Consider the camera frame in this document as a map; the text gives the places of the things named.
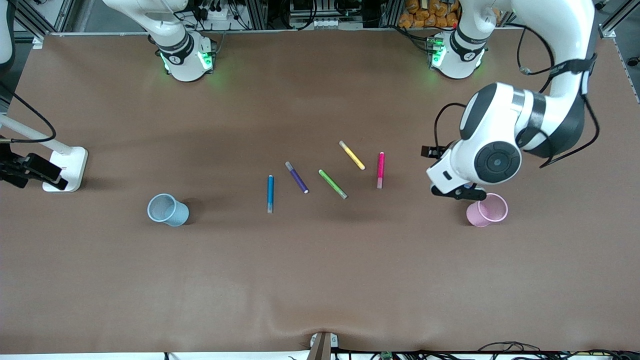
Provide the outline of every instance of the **table surface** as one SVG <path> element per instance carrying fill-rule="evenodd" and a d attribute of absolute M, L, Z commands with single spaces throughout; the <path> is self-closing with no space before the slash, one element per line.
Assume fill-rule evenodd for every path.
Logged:
<path fill-rule="evenodd" d="M 229 35 L 195 83 L 164 74 L 145 37 L 46 38 L 17 91 L 89 160 L 76 193 L 0 185 L 0 352 L 296 350 L 317 331 L 367 350 L 640 348 L 640 108 L 611 41 L 590 82 L 596 144 L 543 170 L 525 155 L 490 188 L 509 202 L 499 225 L 430 195 L 420 147 L 444 104 L 544 83 L 519 73 L 519 36 L 496 31 L 455 81 L 392 31 Z M 529 35 L 522 59 L 548 65 Z M 443 143 L 461 116 L 448 111 Z M 15 101 L 10 115 L 45 131 Z M 162 192 L 188 204 L 187 225 L 147 218 Z"/>

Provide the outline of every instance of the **marker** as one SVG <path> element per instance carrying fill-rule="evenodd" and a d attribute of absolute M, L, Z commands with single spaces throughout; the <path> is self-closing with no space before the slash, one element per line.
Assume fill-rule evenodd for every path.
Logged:
<path fill-rule="evenodd" d="M 267 179 L 267 214 L 273 214 L 273 175 Z"/>
<path fill-rule="evenodd" d="M 293 165 L 288 161 L 284 163 L 284 165 L 289 169 L 289 173 L 293 176 L 293 179 L 296 181 L 296 184 L 298 184 L 300 190 L 302 190 L 303 193 L 309 193 L 309 189 L 305 185 L 305 182 L 300 179 L 300 175 L 298 175 L 296 169 L 293 168 Z"/>
<path fill-rule="evenodd" d="M 322 169 L 318 170 L 318 174 L 320 174 L 320 176 L 322 176 L 322 178 L 329 184 L 331 185 L 331 187 L 335 190 L 335 192 L 338 193 L 338 195 L 340 195 L 340 197 L 342 197 L 342 200 L 346 199 L 348 197 L 348 195 L 342 191 L 342 189 L 340 189 L 340 187 L 338 186 L 338 184 L 335 183 L 335 181 L 333 181 L 332 178 L 329 177 L 329 175 L 326 174 L 326 172 L 324 172 Z"/>
<path fill-rule="evenodd" d="M 360 159 L 358 159 L 358 156 L 356 156 L 356 154 L 354 154 L 353 151 L 349 149 L 347 144 L 345 144 L 342 140 L 340 140 L 339 144 L 344 149 L 344 152 L 346 152 L 347 155 L 349 155 L 349 157 L 353 160 L 353 162 L 356 163 L 356 165 L 358 165 L 360 170 L 364 170 L 365 169 L 364 164 L 362 163 L 362 161 L 360 161 Z"/>
<path fill-rule="evenodd" d="M 378 155 L 378 188 L 382 189 L 382 179 L 385 178 L 385 153 Z"/>

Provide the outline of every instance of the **blue cup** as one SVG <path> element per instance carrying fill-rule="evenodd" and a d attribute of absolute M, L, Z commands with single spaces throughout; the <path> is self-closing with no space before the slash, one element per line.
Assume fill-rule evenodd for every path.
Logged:
<path fill-rule="evenodd" d="M 175 197 L 161 193 L 154 196 L 147 206 L 147 215 L 155 222 L 164 222 L 169 226 L 180 226 L 189 218 L 189 208 Z"/>

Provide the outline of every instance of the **cup rim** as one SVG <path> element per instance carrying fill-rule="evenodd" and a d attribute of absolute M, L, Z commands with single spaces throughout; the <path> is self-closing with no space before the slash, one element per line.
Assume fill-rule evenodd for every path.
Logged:
<path fill-rule="evenodd" d="M 501 197 L 500 195 L 496 194 L 496 193 L 487 193 L 486 194 L 487 197 L 491 196 L 491 197 L 497 197 L 498 199 L 500 199 L 500 201 L 502 201 L 502 203 L 504 204 L 504 215 L 499 218 L 498 220 L 493 220 L 491 218 L 489 218 L 488 216 L 486 216 L 483 212 L 482 212 L 482 206 L 480 206 L 480 202 L 478 201 L 478 212 L 480 213 L 480 216 L 482 216 L 485 220 L 489 221 L 489 222 L 501 222 L 503 221 L 507 215 L 509 214 L 509 205 L 507 205 L 507 201 L 504 200 L 503 197 Z"/>
<path fill-rule="evenodd" d="M 156 220 L 154 219 L 153 216 L 151 216 L 151 204 L 153 203 L 154 200 L 156 200 L 158 197 L 160 196 L 168 196 L 169 199 L 171 199 L 173 201 L 173 211 L 171 212 L 171 214 L 169 216 L 167 216 L 166 218 L 162 219 L 162 220 Z M 147 215 L 149 216 L 149 218 L 155 222 L 165 222 L 167 220 L 169 220 L 173 214 L 175 214 L 175 210 L 178 208 L 176 206 L 177 201 L 175 200 L 175 197 L 173 197 L 171 194 L 168 193 L 159 193 L 156 196 L 154 196 L 153 198 L 151 198 L 151 200 L 149 200 L 149 204 L 147 205 Z"/>

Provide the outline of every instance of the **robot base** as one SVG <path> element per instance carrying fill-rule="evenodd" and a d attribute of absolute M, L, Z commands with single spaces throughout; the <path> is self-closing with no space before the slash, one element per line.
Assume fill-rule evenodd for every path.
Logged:
<path fill-rule="evenodd" d="M 174 65 L 169 61 L 164 62 L 167 74 L 184 82 L 196 81 L 204 74 L 213 73 L 216 61 L 216 43 L 194 31 L 190 31 L 189 34 L 193 37 L 194 46 L 191 54 L 184 59 L 184 63 Z"/>
<path fill-rule="evenodd" d="M 70 193 L 78 190 L 82 183 L 82 176 L 84 175 L 84 166 L 86 165 L 86 159 L 89 155 L 84 147 L 74 146 L 71 148 L 71 154 L 63 155 L 58 152 L 51 153 L 51 159 L 49 160 L 53 165 L 62 169 L 60 176 L 67 180 L 69 184 L 64 190 L 58 190 L 55 187 L 42 183 L 42 189 L 50 193 Z"/>
<path fill-rule="evenodd" d="M 480 66 L 484 50 L 476 56 L 476 59 L 472 61 L 462 61 L 460 55 L 453 51 L 451 47 L 451 36 L 449 33 L 441 32 L 434 37 L 437 40 L 442 40 L 442 45 L 440 46 L 440 50 L 428 55 L 429 64 L 432 69 L 437 69 L 448 78 L 464 79 L 473 74 L 474 70 Z"/>

